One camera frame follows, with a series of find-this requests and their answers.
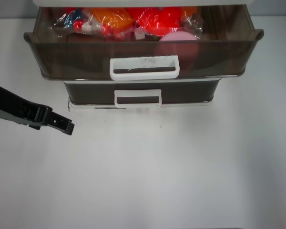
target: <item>drawer front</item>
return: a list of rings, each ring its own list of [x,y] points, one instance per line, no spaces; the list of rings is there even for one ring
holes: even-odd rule
[[[75,105],[113,106],[117,97],[121,98],[119,104],[158,104],[160,100],[161,104],[190,104],[211,101],[218,82],[217,79],[177,83],[65,83],[65,86]],[[138,90],[146,91],[146,95],[137,95]],[[116,95],[117,91],[126,95]]]
[[[61,37],[49,30],[51,10],[41,7],[34,32],[25,33],[24,37],[42,75],[54,80],[112,81],[113,58],[173,55],[178,56],[180,66],[177,80],[239,76],[264,35],[252,25],[245,5],[201,7],[204,20],[201,39],[179,42],[108,42],[78,34]]]

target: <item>closed drawer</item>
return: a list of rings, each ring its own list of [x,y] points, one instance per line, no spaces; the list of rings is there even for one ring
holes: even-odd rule
[[[40,7],[35,29],[24,38],[51,80],[112,81],[112,58],[179,57],[177,80],[242,75],[263,30],[256,30],[245,5],[202,6],[203,34],[198,41],[107,42],[92,36],[58,37],[49,29],[53,8]]]
[[[156,83],[91,83],[87,82],[65,82],[65,86],[70,96],[70,101],[75,105],[92,105],[114,107],[115,92],[142,91],[148,95],[149,91],[159,90],[162,105],[170,104],[192,104],[209,102],[213,99],[214,92],[219,79],[209,79],[195,82],[166,82]],[[122,104],[146,104],[158,103],[157,96],[140,95],[125,96],[121,99]]]

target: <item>drawer unit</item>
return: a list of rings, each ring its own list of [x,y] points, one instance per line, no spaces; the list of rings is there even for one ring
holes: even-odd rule
[[[137,95],[139,91],[158,90],[160,105],[179,105],[193,103],[207,103],[213,99],[218,79],[203,79],[194,81],[148,81],[136,83],[111,82],[65,82],[70,101],[73,105],[90,107],[114,107],[117,92],[125,92],[123,104],[148,104],[151,97]]]
[[[42,76],[64,81],[71,102],[80,106],[116,106],[116,91],[138,90],[161,90],[161,105],[209,102],[221,78],[244,73],[264,35],[254,28],[245,5],[199,6],[201,39],[173,42],[58,36],[51,29],[56,10],[40,7],[34,31],[24,38]],[[149,100],[136,97],[129,104]]]

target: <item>pink lid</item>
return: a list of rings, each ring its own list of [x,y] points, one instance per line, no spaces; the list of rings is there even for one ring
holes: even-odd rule
[[[178,31],[178,32],[172,32],[168,33],[165,36],[163,36],[160,41],[196,41],[197,38],[192,35],[189,32],[184,31]]]

